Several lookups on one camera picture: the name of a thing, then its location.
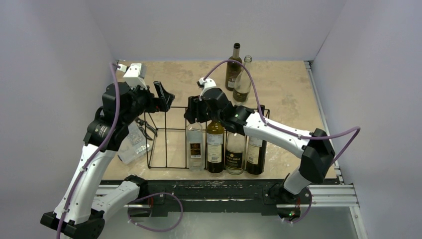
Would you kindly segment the clear bottle black label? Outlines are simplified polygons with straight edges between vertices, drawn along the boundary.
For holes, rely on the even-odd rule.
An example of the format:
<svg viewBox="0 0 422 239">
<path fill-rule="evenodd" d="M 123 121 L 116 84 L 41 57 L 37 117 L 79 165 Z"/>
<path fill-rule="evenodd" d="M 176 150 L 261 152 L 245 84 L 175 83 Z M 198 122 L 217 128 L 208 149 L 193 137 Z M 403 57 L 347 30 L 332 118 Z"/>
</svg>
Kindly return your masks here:
<svg viewBox="0 0 422 239">
<path fill-rule="evenodd" d="M 244 171 L 246 137 L 239 133 L 227 133 L 225 146 L 225 169 L 229 174 L 239 175 Z"/>
</svg>

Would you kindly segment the green bottle white label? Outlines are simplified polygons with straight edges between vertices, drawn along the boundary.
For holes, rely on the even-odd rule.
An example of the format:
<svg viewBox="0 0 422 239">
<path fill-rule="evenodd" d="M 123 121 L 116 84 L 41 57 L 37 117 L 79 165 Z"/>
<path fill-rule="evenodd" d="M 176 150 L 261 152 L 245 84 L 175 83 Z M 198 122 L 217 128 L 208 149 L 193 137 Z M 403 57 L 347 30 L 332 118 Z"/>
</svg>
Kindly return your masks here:
<svg viewBox="0 0 422 239">
<path fill-rule="evenodd" d="M 221 173 L 224 168 L 224 128 L 219 122 L 208 124 L 206 143 L 207 170 L 210 173 Z"/>
</svg>

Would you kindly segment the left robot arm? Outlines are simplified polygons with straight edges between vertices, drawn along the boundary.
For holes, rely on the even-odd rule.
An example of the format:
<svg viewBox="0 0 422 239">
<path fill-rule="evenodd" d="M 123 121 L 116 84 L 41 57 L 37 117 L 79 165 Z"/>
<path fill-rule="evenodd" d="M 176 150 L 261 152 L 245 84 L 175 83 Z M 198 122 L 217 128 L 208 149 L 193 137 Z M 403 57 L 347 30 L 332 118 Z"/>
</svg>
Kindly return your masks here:
<svg viewBox="0 0 422 239">
<path fill-rule="evenodd" d="M 41 217 L 41 224 L 58 235 L 73 239 L 96 239 L 109 218 L 124 204 L 148 199 L 147 182 L 129 176 L 116 190 L 95 201 L 103 175 L 129 133 L 129 125 L 143 113 L 167 112 L 175 96 L 159 81 L 156 93 L 126 82 L 110 84 L 102 106 L 88 125 L 78 167 L 59 205 Z"/>
</svg>

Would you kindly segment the black wire wine rack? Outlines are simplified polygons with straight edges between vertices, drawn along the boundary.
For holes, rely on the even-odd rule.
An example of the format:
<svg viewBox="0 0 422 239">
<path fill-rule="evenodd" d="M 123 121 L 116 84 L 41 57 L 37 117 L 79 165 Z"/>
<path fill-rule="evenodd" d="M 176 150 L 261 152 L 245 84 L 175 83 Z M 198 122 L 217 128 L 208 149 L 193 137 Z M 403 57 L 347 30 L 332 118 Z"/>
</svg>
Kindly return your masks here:
<svg viewBox="0 0 422 239">
<path fill-rule="evenodd" d="M 186 134 L 189 122 L 183 114 L 187 107 L 172 107 L 167 113 L 147 114 L 141 118 L 155 129 L 148 131 L 152 138 L 148 143 L 151 151 L 147 153 L 149 169 L 189 169 L 190 143 Z"/>
</svg>

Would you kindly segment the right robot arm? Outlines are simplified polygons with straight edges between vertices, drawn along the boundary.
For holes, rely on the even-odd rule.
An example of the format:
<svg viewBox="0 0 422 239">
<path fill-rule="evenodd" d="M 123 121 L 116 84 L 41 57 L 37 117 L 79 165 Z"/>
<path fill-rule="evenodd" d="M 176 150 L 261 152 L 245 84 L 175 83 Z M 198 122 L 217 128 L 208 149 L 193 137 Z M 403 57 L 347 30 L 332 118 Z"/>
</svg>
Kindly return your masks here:
<svg viewBox="0 0 422 239">
<path fill-rule="evenodd" d="M 228 132 L 267 141 L 299 158 L 299 167 L 279 190 L 280 198 L 287 203 L 294 201 L 311 183 L 323 183 L 335 157 L 323 129 L 299 130 L 261 117 L 258 110 L 233 105 L 220 88 L 190 96 L 184 117 L 190 123 L 216 121 Z"/>
</svg>

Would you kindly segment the clear bottle black cap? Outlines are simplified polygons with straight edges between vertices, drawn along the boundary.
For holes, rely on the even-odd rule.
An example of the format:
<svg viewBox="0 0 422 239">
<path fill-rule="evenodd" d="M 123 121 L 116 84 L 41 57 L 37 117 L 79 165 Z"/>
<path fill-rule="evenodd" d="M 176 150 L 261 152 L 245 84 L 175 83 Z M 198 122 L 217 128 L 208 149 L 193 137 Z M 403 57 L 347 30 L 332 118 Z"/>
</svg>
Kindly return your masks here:
<svg viewBox="0 0 422 239">
<path fill-rule="evenodd" d="M 204 166 L 203 153 L 203 128 L 198 122 L 189 124 L 186 127 L 187 137 L 187 159 L 189 169 L 192 171 L 201 171 Z"/>
</svg>

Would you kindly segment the dark green wine bottle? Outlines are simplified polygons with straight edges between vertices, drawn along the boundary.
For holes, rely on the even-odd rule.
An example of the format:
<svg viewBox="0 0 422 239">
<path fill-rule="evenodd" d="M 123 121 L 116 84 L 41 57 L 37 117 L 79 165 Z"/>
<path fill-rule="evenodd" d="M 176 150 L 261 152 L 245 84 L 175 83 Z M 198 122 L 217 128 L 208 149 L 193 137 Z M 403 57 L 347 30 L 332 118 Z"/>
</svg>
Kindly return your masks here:
<svg viewBox="0 0 422 239">
<path fill-rule="evenodd" d="M 267 141 L 249 137 L 247 147 L 246 171 L 253 175 L 263 173 L 265 167 Z"/>
</svg>

